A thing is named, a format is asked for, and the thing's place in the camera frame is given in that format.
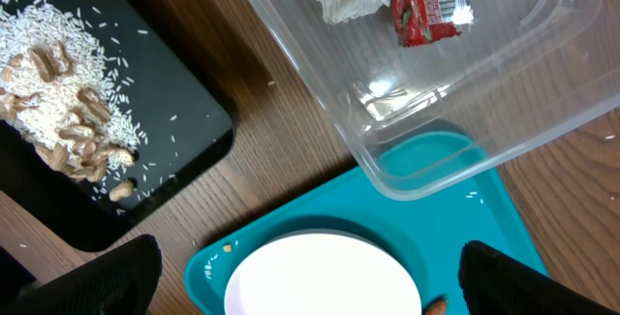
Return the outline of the red snack wrapper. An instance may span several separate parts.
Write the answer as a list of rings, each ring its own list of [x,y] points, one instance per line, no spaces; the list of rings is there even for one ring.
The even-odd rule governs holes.
[[[472,0],[391,0],[391,8],[398,43],[403,47],[458,36],[459,28],[475,19]]]

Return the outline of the large white plate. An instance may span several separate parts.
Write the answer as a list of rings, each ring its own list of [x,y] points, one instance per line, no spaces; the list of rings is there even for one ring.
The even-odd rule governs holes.
[[[417,315],[418,287],[389,253],[354,236],[302,233],[252,252],[228,282],[227,314]]]

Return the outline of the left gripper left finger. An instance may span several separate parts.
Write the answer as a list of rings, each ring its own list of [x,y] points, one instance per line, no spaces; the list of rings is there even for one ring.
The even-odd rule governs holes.
[[[152,235],[138,236],[9,303],[17,315],[144,315],[162,274]]]

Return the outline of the rice and peanut pile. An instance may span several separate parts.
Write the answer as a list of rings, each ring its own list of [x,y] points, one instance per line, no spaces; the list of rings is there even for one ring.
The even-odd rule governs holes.
[[[1,118],[55,173],[118,203],[137,191],[125,173],[142,133],[122,91],[131,85],[90,23],[47,0],[1,13]]]

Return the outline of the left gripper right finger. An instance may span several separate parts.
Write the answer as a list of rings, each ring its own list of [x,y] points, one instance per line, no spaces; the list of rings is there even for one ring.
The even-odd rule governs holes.
[[[458,282],[479,315],[619,315],[479,241],[461,250]]]

